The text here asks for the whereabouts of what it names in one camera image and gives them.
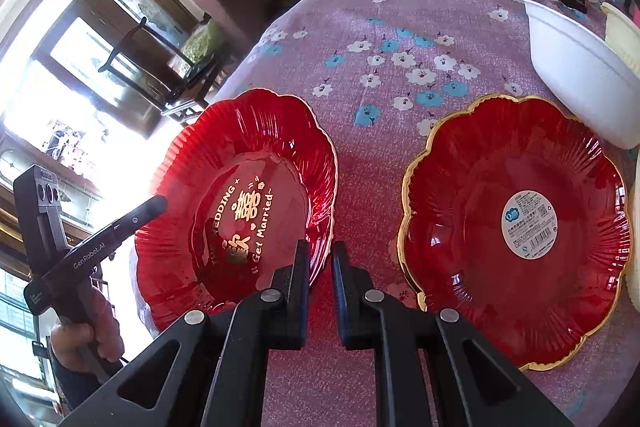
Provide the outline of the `person's left hand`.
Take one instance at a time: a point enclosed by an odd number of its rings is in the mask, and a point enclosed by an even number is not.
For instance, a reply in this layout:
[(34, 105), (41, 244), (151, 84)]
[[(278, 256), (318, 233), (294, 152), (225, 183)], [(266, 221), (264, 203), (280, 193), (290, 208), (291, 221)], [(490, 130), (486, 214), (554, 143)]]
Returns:
[(124, 340), (111, 303), (96, 288), (92, 290), (91, 306), (94, 325), (62, 325), (58, 322), (51, 331), (51, 346), (55, 358), (72, 372), (92, 372), (80, 353), (80, 349), (87, 347), (92, 340), (98, 343), (98, 355), (107, 361), (118, 362), (125, 352)]

